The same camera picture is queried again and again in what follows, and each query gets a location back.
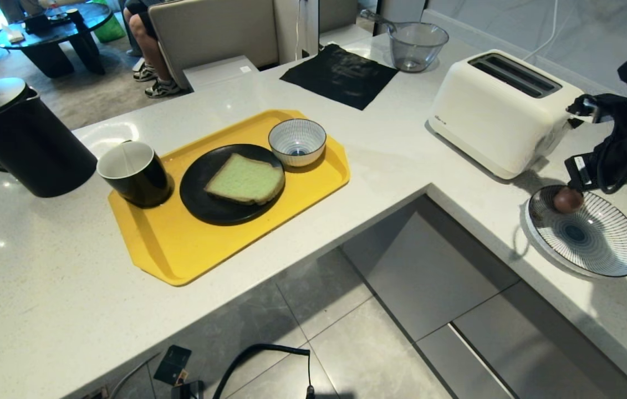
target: bowl rim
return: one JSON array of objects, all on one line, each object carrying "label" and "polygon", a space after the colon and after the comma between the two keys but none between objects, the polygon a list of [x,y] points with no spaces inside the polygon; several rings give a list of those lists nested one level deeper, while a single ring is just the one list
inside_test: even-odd
[{"label": "bowl rim", "polygon": [[[569,264],[565,264],[567,267],[569,267],[571,269],[580,269],[584,273],[582,273],[582,271],[580,271],[579,273],[587,275],[589,277],[597,277],[597,276],[600,276],[600,277],[603,277],[603,278],[625,278],[625,277],[627,277],[627,274],[623,274],[623,275],[607,275],[607,274],[598,273],[598,272],[595,272],[594,270],[589,270],[588,268],[584,268],[584,267],[582,267],[580,265],[577,265],[576,263],[574,263],[571,260],[569,260],[562,253],[557,252],[557,250],[552,248],[552,246],[549,245],[549,243],[547,243],[547,241],[544,239],[544,237],[542,237],[541,233],[539,232],[539,229],[537,229],[536,224],[534,224],[534,222],[533,222],[533,218],[531,217],[531,213],[530,213],[530,211],[531,211],[531,201],[533,200],[533,198],[536,195],[541,193],[542,190],[555,189],[556,187],[565,187],[565,186],[563,186],[563,185],[549,185],[549,186],[542,187],[541,189],[537,190],[535,193],[533,193],[533,195],[531,195],[528,198],[528,201],[526,202],[526,206],[524,207],[524,214],[526,214],[526,219],[529,222],[528,223],[528,225],[529,225],[528,227],[533,229],[533,232],[537,235],[537,237],[539,237],[539,241],[541,242],[541,245],[542,244],[546,245],[547,248],[549,248],[552,251],[552,253],[555,253],[556,255],[559,255],[562,259],[564,259],[567,263],[569,263]],[[609,204],[610,206],[613,207],[613,209],[615,209],[618,212],[620,217],[623,217],[626,220],[626,222],[627,222],[627,216],[620,209],[618,209],[618,207],[615,207],[615,205],[612,204],[611,202],[608,202],[606,199],[604,199],[604,198],[600,197],[599,195],[596,195],[596,194],[594,194],[592,192],[589,192],[589,191],[582,192],[582,194],[583,195],[590,195],[592,197],[598,198],[600,201],[603,201],[603,202]]]},{"label": "bowl rim", "polygon": [[[320,127],[320,129],[323,131],[323,143],[315,150],[311,151],[311,152],[306,152],[306,154],[286,154],[285,152],[281,152],[278,151],[277,149],[275,149],[275,147],[273,146],[273,144],[271,143],[271,132],[273,132],[273,129],[276,129],[280,124],[285,124],[287,122],[290,121],[306,121],[306,122],[310,122],[312,124],[316,124],[318,125],[318,127]],[[328,133],[325,131],[325,129],[323,128],[323,126],[321,126],[318,122],[316,121],[311,121],[310,119],[306,119],[306,118],[291,118],[291,119],[286,119],[286,121],[281,121],[277,124],[275,124],[275,126],[273,128],[271,128],[271,130],[269,131],[269,134],[267,136],[267,141],[269,146],[271,147],[271,151],[273,151],[275,154],[281,154],[283,156],[289,156],[289,157],[303,157],[303,156],[310,156],[311,154],[315,154],[316,151],[322,149],[326,142],[328,142]]]},{"label": "bowl rim", "polygon": [[396,25],[402,25],[403,23],[417,23],[419,25],[427,25],[427,26],[432,26],[432,27],[435,27],[435,28],[439,28],[439,30],[441,30],[442,32],[444,32],[446,34],[446,39],[444,40],[444,43],[432,44],[432,45],[409,43],[409,42],[405,42],[404,40],[400,40],[400,39],[397,39],[394,36],[392,36],[392,27],[387,25],[387,36],[389,36],[390,40],[394,40],[395,42],[399,42],[399,43],[402,43],[402,44],[405,44],[405,45],[412,45],[412,46],[415,46],[415,47],[424,47],[424,48],[442,47],[443,45],[446,45],[446,43],[448,43],[448,32],[444,28],[442,28],[441,26],[437,25],[436,23],[410,21],[410,22],[400,22],[400,23],[397,23]]}]

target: black table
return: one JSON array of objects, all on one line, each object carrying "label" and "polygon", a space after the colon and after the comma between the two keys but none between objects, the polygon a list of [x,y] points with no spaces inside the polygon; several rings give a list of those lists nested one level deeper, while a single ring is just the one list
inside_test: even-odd
[{"label": "black table", "polygon": [[[86,68],[92,73],[104,75],[104,66],[99,59],[99,49],[92,30],[107,23],[113,16],[109,7],[97,3],[76,3],[62,6],[62,10],[77,8],[84,17],[84,26],[77,29],[74,23],[68,22],[62,25],[55,25],[39,32],[27,33],[21,23],[12,23],[12,30],[19,30],[25,40],[18,43],[10,43],[5,30],[0,32],[0,47],[9,50],[21,50],[42,73],[48,78],[59,78],[74,71],[74,66],[59,47],[59,43],[69,40],[72,47],[84,63]],[[48,16],[54,15],[54,10],[45,12]]]}]

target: white sneaker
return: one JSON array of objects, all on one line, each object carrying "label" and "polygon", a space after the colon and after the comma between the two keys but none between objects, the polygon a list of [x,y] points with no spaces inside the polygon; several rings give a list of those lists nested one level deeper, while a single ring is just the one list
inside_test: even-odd
[{"label": "white sneaker", "polygon": [[156,77],[156,68],[153,68],[153,65],[146,63],[143,63],[143,65],[141,65],[141,69],[134,72],[134,79],[136,81],[149,81],[156,79]]},{"label": "white sneaker", "polygon": [[153,86],[146,89],[146,96],[152,99],[159,99],[164,98],[164,96],[179,93],[179,91],[181,91],[181,88],[173,79],[169,81],[156,79],[156,83],[153,83]]}]

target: green bread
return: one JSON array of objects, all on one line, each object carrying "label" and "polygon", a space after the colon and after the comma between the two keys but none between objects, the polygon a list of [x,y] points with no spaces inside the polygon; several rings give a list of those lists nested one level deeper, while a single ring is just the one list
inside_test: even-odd
[{"label": "green bread", "polygon": [[223,200],[243,205],[264,205],[283,189],[283,170],[267,162],[232,154],[205,186]]}]

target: toaster slot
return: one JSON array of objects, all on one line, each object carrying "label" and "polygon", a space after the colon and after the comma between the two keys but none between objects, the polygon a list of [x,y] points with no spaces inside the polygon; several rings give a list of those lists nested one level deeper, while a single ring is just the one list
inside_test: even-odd
[{"label": "toaster slot", "polygon": [[543,98],[562,88],[561,84],[542,76],[500,54],[486,54],[468,63],[478,70],[509,84],[532,98]]}]

